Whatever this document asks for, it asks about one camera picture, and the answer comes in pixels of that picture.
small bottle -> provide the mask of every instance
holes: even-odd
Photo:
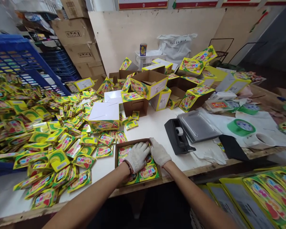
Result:
[[[146,56],[147,44],[140,44],[140,56]]]

white work glove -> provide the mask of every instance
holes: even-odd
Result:
[[[125,160],[131,165],[133,174],[139,172],[146,165],[145,158],[150,152],[148,144],[149,142],[140,142],[135,144],[125,158]]]
[[[161,167],[168,161],[171,161],[171,156],[166,152],[163,145],[159,144],[154,138],[150,138],[152,146],[150,151],[152,152],[152,157],[154,161]]]

green tape roll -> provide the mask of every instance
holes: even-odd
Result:
[[[227,125],[228,129],[238,136],[246,136],[255,132],[255,127],[247,121],[235,119]]]
[[[234,113],[240,108],[240,105],[238,102],[235,102],[233,100],[226,100],[226,102],[229,104],[230,107],[233,107],[233,110],[230,110],[229,112]]]
[[[246,103],[242,105],[238,111],[249,115],[256,115],[260,111],[260,107],[252,103]]]

wooden table edge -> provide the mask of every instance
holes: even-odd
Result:
[[[286,147],[274,147],[274,148],[270,148],[270,149],[266,149],[266,150],[262,150],[256,153],[252,153],[252,154],[248,154],[248,158],[250,160],[255,159],[255,158],[259,158],[259,157],[264,157],[264,156],[268,156],[271,154],[275,154],[277,152],[281,152],[286,150]],[[226,161],[227,163],[225,165],[219,165],[216,163],[212,163],[210,165],[205,165],[199,168],[195,168],[195,169],[191,169],[191,170],[187,170],[184,171],[185,175],[187,175],[188,177],[190,176],[194,176],[197,174],[201,174],[204,172],[209,172],[212,170],[216,170],[216,169],[220,169],[226,166],[230,166],[230,165],[234,165],[237,163],[241,163],[241,161],[235,160],[235,159],[228,159]],[[161,185],[164,183],[168,183],[173,181],[173,179],[171,177],[162,177],[156,180],[152,180],[150,182],[147,183],[143,183],[143,184],[135,184],[132,186],[126,186],[126,187],[122,187],[119,189],[116,189],[110,196],[111,197],[115,197],[115,196],[119,196],[119,195],[124,195],[130,192],[135,192],[135,191],[139,191],[142,189],[146,189],[146,188],[150,188],[150,187],[154,187],[157,185]],[[52,207],[49,208],[42,208],[42,209],[35,209],[35,210],[30,210],[27,212],[23,212],[23,213],[19,213],[19,214],[15,214],[15,215],[11,215],[11,216],[7,216],[7,217],[3,217],[0,218],[0,227],[1,226],[7,226],[13,223],[17,223],[17,222],[21,222],[24,220],[28,220],[28,219],[33,219],[36,217],[40,217],[43,215],[47,215],[47,214],[51,214],[51,213],[55,213],[58,212],[64,205],[66,205],[68,202],[63,202],[63,203],[58,203],[55,204]]]

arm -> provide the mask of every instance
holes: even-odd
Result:
[[[162,145],[153,138],[151,142],[153,144],[151,147],[153,159],[171,175],[204,226],[209,228],[238,228],[229,215],[176,166]]]
[[[149,151],[148,142],[141,142],[132,148],[125,159],[130,164],[132,173],[144,167]],[[77,228],[90,222],[117,186],[129,175],[127,163],[122,162],[115,170],[68,202],[43,228]]]

